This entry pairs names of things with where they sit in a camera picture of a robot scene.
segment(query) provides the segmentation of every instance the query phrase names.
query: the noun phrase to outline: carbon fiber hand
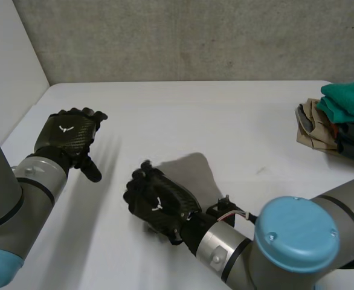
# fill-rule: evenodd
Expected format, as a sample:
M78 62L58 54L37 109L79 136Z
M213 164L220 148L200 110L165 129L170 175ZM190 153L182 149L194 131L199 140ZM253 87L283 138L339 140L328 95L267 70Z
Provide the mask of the carbon fiber hand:
M35 155L59 149L68 158L70 167L80 168L93 182L100 181L101 173L88 153L100 123L105 119L106 114L100 111L94 113L88 108L81 111L76 108L61 110L58 114L50 115L37 138Z
M153 168L150 161L143 162L132 177L123 195L129 211L167 236L172 244L180 244L182 225L192 213L201 211L196 198L162 171Z

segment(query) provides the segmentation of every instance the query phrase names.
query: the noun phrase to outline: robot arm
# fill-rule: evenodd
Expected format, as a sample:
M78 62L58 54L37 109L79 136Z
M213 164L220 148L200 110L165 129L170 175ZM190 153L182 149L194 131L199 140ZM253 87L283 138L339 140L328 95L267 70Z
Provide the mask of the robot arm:
M231 289L311 290L327 273L354 260L354 180L311 200L285 196L270 201L249 240L231 222L201 212L199 205L179 211L184 204L179 201L170 208L165 199L170 188L170 195L182 199L193 195L149 163L143 169L135 172L124 194L130 212L167 236L174 228L174 235ZM132 187L138 177L141 187ZM160 177L166 182L155 189L153 182Z
M90 109L51 115L34 153L12 172L0 148L0 287L13 280L67 181L79 168L93 182L101 173L88 156L101 121Z

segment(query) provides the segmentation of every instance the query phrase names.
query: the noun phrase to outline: white tabletop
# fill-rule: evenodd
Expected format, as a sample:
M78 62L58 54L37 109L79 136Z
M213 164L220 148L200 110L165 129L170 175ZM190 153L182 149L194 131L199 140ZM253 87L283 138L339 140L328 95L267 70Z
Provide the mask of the white tabletop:
M354 178L354 163L295 141L294 109L320 98L322 81L77 83L51 87L3 145L17 165L32 152L47 117L85 106L109 118L91 156L98 184L78 170L14 281L12 290L228 289L185 245L171 246L143 231L122 195L142 161L155 165L193 152L208 159L220 191L258 214L270 199L312 198ZM253 237L240 219L236 228ZM354 270L321 281L354 289Z

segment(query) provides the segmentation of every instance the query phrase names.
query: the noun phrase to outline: white wall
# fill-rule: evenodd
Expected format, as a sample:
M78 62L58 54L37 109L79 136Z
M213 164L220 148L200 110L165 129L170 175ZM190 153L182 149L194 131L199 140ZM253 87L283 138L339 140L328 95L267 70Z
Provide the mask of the white wall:
M0 143L48 87L12 0L0 0Z

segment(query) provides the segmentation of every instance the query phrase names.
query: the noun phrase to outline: green folded shirt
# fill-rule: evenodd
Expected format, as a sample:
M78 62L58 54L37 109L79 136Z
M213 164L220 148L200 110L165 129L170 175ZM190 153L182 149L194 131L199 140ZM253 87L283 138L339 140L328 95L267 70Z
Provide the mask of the green folded shirt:
M317 108L324 111L332 123L354 122L354 83L333 83L321 88L325 95Z

